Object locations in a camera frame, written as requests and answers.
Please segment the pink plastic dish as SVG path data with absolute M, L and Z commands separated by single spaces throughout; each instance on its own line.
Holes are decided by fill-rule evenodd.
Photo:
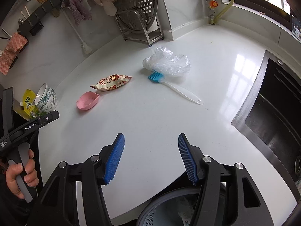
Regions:
M 77 108 L 79 110 L 83 110 L 83 111 L 89 110 L 98 103 L 99 98 L 100 98 L 100 95 L 95 92 L 92 92 L 92 91 L 85 92 L 77 100 Z

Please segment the red patterned snack wrapper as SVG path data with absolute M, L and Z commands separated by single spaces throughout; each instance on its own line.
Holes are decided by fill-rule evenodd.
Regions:
M 132 79 L 132 76 L 126 75 L 110 75 L 106 78 L 102 78 L 97 84 L 91 85 L 90 87 L 99 91 L 111 91 L 119 88 L 128 83 Z

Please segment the blue silicone basting brush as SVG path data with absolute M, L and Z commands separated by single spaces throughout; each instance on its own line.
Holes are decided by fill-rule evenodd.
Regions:
M 195 104 L 198 104 L 198 105 L 204 104 L 203 101 L 197 95 L 195 95 L 193 92 L 189 91 L 188 89 L 186 89 L 184 87 L 181 87 L 179 85 L 169 82 L 168 80 L 166 80 L 164 78 L 164 75 L 162 75 L 161 73 L 154 72 L 148 76 L 148 79 L 154 83 L 166 85 L 171 90 L 176 92 L 178 95 L 182 96 L 183 98 L 185 98 Z

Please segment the clear plastic bag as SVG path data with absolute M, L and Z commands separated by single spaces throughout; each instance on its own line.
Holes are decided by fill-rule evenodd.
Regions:
M 151 56 L 145 58 L 142 66 L 146 70 L 172 77 L 185 76 L 191 70 L 191 63 L 186 55 L 175 55 L 163 46 L 157 47 Z

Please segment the grey perforated trash bin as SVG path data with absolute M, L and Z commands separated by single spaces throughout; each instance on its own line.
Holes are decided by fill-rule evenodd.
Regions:
M 182 188 L 161 195 L 140 213 L 136 225 L 190 225 L 199 189 Z

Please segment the black kitchen sink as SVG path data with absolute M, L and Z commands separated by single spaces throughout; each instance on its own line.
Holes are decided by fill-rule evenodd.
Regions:
M 270 162 L 296 201 L 300 193 L 300 77 L 265 51 L 234 126 Z

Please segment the yellow green snack packet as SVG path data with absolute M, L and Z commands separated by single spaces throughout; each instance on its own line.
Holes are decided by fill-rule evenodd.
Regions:
M 45 112 L 40 111 L 36 105 L 35 105 L 35 99 L 36 94 L 31 91 L 30 89 L 27 89 L 24 92 L 24 95 L 22 97 L 22 101 L 20 102 L 20 106 L 22 106 L 24 112 L 31 117 L 31 119 L 34 119 L 38 116 L 45 115 Z

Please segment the stacked white patterned bowls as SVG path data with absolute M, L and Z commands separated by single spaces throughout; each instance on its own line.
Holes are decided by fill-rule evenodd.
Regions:
M 57 95 L 53 88 L 44 83 L 35 98 L 35 107 L 42 113 L 54 111 L 57 105 Z

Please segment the pink hanging cloth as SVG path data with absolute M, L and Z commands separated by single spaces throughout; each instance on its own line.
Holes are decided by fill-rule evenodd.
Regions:
M 15 58 L 27 43 L 28 40 L 18 32 L 13 34 L 1 54 L 0 67 L 3 75 L 7 75 Z

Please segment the white hanging brush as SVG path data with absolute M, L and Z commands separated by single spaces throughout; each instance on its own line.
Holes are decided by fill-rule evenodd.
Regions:
M 80 42 L 81 42 L 81 47 L 82 47 L 82 51 L 84 54 L 88 55 L 92 53 L 92 48 L 86 43 L 84 42 L 84 40 L 81 38 L 80 34 L 78 33 L 78 31 L 76 30 L 75 26 L 72 24 L 70 18 L 68 17 L 67 13 L 65 12 L 65 10 L 62 10 L 66 20 L 68 21 L 69 25 L 72 27 L 73 31 L 76 33 L 77 37 L 79 38 Z

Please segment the metal dish rack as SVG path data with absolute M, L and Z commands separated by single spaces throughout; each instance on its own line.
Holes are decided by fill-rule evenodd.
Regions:
M 151 24 L 137 9 L 127 9 L 115 14 L 114 19 L 125 41 L 135 41 L 151 47 L 155 42 L 164 39 L 163 31 L 158 19 L 153 25 L 157 28 L 151 31 Z

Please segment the purple hanging cloth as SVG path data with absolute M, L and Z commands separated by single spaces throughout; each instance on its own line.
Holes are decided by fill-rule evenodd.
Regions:
M 82 21 L 89 21 L 92 19 L 90 14 L 91 7 L 87 3 L 87 0 L 63 0 L 61 7 L 66 7 L 71 11 L 76 26 Z

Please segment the gas valve with orange knob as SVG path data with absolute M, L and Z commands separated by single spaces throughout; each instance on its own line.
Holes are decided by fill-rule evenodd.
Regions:
M 216 9 L 220 2 L 218 0 L 206 0 L 209 9 L 209 24 L 215 24 Z

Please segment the black wall hook rail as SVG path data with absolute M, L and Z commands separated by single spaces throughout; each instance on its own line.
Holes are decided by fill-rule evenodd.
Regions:
M 63 0 L 46 0 L 18 28 L 18 33 L 24 37 L 28 34 L 37 35 L 42 29 L 41 19 L 54 8 L 59 8 Z

